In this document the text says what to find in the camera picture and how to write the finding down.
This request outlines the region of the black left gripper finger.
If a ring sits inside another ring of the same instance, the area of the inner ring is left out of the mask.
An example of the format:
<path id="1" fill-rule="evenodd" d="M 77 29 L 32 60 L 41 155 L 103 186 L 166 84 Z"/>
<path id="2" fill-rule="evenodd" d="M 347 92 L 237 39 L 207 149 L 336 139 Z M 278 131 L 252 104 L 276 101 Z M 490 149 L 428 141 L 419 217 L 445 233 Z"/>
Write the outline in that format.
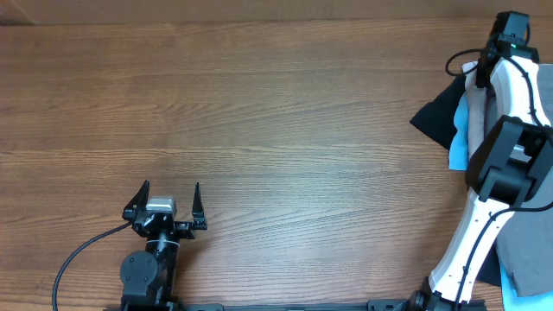
<path id="1" fill-rule="evenodd" d="M 149 188 L 149 180 L 145 180 L 138 192 L 124 207 L 122 213 L 124 220 L 135 220 L 137 215 L 145 209 L 149 199 Z"/>
<path id="2" fill-rule="evenodd" d="M 207 229 L 207 217 L 200 196 L 200 183 L 197 182 L 194 189 L 194 200 L 192 205 L 192 216 L 195 230 Z"/>

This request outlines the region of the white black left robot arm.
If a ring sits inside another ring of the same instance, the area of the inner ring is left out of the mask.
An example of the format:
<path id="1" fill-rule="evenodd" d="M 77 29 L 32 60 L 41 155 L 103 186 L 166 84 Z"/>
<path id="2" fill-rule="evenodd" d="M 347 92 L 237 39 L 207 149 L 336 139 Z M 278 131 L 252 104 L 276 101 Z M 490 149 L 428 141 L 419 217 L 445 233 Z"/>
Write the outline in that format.
<path id="1" fill-rule="evenodd" d="M 200 197 L 200 186 L 194 189 L 192 219 L 178 221 L 175 199 L 171 196 L 149 196 L 145 181 L 125 206 L 122 218 L 140 237 L 145 248 L 127 256 L 120 266 L 124 285 L 122 310 L 183 310 L 173 295 L 176 264 L 183 239 L 196 238 L 197 231 L 207 229 L 207 217 Z"/>

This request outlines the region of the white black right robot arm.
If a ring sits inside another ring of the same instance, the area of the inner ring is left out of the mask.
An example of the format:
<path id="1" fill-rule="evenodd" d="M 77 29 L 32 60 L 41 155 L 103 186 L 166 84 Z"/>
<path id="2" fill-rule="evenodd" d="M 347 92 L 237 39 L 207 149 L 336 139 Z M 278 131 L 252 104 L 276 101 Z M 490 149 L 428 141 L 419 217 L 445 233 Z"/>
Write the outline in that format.
<path id="1" fill-rule="evenodd" d="M 538 51 L 529 47 L 529 16 L 497 14 L 479 59 L 454 73 L 493 91 L 499 118 L 467 156 L 467 204 L 453 239 L 403 310 L 483 310 L 471 300 L 474 281 L 502 227 L 537 193 L 552 167 L 552 129 L 537 89 Z"/>

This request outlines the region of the grey shorts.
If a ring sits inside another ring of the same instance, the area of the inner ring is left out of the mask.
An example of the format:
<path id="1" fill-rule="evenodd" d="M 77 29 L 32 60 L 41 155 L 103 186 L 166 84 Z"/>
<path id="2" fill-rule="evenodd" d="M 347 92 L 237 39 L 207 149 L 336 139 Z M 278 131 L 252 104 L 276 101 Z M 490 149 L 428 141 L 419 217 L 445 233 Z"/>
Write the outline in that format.
<path id="1" fill-rule="evenodd" d="M 539 66 L 537 87 L 545 116 L 552 125 L 552 64 Z M 552 168 L 537 194 L 523 207 L 552 201 Z M 497 237 L 499 262 L 518 297 L 552 291 L 552 208 L 540 213 L 514 213 Z"/>

